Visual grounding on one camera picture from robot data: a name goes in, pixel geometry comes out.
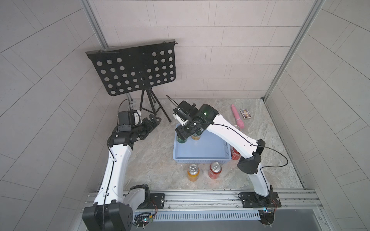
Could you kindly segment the green Sprite can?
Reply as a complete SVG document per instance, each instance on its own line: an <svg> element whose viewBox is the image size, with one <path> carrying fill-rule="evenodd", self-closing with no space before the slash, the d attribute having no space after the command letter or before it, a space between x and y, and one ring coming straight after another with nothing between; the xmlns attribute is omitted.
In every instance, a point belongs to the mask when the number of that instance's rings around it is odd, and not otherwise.
<svg viewBox="0 0 370 231"><path fill-rule="evenodd" d="M187 142L187 139L181 139L180 137L176 137L176 140L178 143L186 143Z"/></svg>

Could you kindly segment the green gold-top tea can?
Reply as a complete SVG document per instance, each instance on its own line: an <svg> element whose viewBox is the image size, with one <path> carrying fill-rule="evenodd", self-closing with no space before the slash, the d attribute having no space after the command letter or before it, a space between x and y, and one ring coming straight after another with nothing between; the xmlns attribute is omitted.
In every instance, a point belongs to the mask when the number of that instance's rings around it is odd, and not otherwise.
<svg viewBox="0 0 370 231"><path fill-rule="evenodd" d="M195 141L198 141L201 138L201 135L198 135L196 133L192 134L191 138Z"/></svg>

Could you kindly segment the yellow-orange Schweppes can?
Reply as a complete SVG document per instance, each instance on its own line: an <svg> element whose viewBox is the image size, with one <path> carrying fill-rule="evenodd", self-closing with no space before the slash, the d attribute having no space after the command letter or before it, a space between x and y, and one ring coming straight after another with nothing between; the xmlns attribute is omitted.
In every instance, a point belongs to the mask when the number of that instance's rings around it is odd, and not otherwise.
<svg viewBox="0 0 370 231"><path fill-rule="evenodd" d="M191 164L188 168L188 179L191 182L197 181L199 176L199 167L196 164Z"/></svg>

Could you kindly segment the red cola can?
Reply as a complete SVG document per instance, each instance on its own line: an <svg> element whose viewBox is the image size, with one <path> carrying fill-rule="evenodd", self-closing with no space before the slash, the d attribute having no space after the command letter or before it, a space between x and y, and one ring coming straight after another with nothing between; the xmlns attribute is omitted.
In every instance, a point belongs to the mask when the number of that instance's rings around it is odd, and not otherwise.
<svg viewBox="0 0 370 231"><path fill-rule="evenodd" d="M234 147L231 147L230 151L231 151L232 160L239 160L240 159L241 154Z"/></svg>
<svg viewBox="0 0 370 231"><path fill-rule="evenodd" d="M213 162L210 164L210 168L209 168L209 171L208 171L208 175L211 179L217 179L219 178L219 175L221 174L222 172L222 166L220 163L218 162Z"/></svg>

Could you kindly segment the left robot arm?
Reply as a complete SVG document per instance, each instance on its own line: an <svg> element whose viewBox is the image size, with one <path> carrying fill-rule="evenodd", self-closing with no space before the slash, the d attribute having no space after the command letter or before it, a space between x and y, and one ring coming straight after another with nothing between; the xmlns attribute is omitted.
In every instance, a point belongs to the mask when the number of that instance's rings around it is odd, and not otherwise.
<svg viewBox="0 0 370 231"><path fill-rule="evenodd" d="M144 140L161 122L150 114L141 118L138 110L118 113L117 125L107 140L108 163L98 195L86 207L82 220L90 231L129 231L134 225L134 212L147 208L150 190L146 184L123 193L123 183L134 143Z"/></svg>

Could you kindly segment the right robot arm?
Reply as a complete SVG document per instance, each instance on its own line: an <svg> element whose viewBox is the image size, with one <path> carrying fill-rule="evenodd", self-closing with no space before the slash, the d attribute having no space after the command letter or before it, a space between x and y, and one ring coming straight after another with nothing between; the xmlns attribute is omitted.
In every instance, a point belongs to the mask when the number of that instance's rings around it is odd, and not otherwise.
<svg viewBox="0 0 370 231"><path fill-rule="evenodd" d="M173 117L180 123L175 129L177 137L185 140L191 135L208 131L220 137L240 154L240 171L249 175L257 198L269 198L273 192L266 179L261 164L261 154L265 148L263 140L254 140L231 125L216 109L204 104L200 109L182 101L174 110Z"/></svg>

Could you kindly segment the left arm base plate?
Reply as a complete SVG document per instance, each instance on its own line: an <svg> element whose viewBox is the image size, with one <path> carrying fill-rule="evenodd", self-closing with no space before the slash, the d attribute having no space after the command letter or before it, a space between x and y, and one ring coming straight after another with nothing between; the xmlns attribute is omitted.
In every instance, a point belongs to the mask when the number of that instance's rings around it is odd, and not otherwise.
<svg viewBox="0 0 370 231"><path fill-rule="evenodd" d="M138 210L154 210L163 209L165 202L165 194L164 193L151 193L150 198L145 200L139 207Z"/></svg>

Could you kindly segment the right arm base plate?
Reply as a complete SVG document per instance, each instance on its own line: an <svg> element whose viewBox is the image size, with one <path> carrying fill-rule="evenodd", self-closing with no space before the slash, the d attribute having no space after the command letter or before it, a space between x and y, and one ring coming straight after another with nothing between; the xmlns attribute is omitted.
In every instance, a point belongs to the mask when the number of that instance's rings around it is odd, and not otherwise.
<svg viewBox="0 0 370 231"><path fill-rule="evenodd" d="M243 208L280 208L281 202L277 192L270 192L267 197L257 195L255 192L241 192L238 198Z"/></svg>

